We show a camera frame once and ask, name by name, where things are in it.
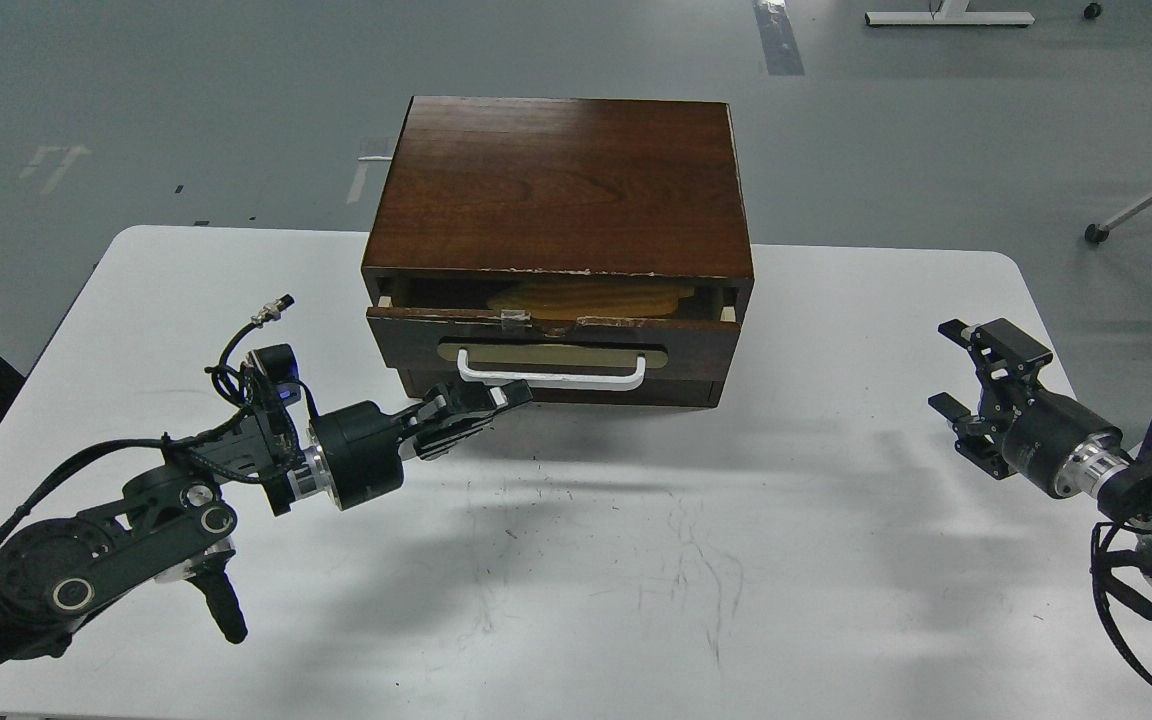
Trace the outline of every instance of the lower drawer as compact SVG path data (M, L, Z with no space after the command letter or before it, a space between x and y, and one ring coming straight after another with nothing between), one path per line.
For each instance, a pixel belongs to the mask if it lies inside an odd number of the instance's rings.
M408 395L457 379L457 349L472 372L635 374L627 391L535 387L540 400L642 406L717 406L740 338L727 320L581 318L576 323L502 324L490 311L371 306L367 323L385 364L403 376Z

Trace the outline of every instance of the white drawer handle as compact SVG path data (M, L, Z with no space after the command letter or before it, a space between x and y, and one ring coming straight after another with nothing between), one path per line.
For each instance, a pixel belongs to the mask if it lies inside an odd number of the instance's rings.
M462 347L456 351L456 370L460 370L462 381L485 382L488 386L499 386L499 384L511 381L526 381L531 387L627 391L639 387L643 384L643 377L649 371L649 359L646 359L646 356L639 355L634 363L634 374L630 376L492 372L492 370L475 370L470 367L470 351L465 347Z

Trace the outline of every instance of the wooden lid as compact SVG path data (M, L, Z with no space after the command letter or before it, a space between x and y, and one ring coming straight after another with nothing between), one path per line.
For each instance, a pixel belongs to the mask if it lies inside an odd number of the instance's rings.
M414 97L364 270L748 283L727 105Z

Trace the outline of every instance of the open drawer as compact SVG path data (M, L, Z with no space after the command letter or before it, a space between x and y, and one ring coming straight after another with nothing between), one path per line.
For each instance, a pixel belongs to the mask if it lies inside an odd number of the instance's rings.
M628 404L717 406L740 338L736 308L722 291L697 291L655 318L576 314L536 318L525 306L429 306L447 296L424 285L452 288L461 305L499 282L388 283L367 323L385 364L399 371L408 395L431 384L467 379L526 379L539 400ZM612 296L626 296L608 285Z

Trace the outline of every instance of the cable connector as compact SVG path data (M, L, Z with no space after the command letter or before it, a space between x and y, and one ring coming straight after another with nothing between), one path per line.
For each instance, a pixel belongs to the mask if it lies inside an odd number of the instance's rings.
M283 310L291 306L293 302L296 302L296 300L293 300L291 295L285 295L273 302L266 302L265 306L262 306L259 313L252 314L252 325L256 325L257 328L262 328L265 327L265 323L273 323L274 320L282 318Z

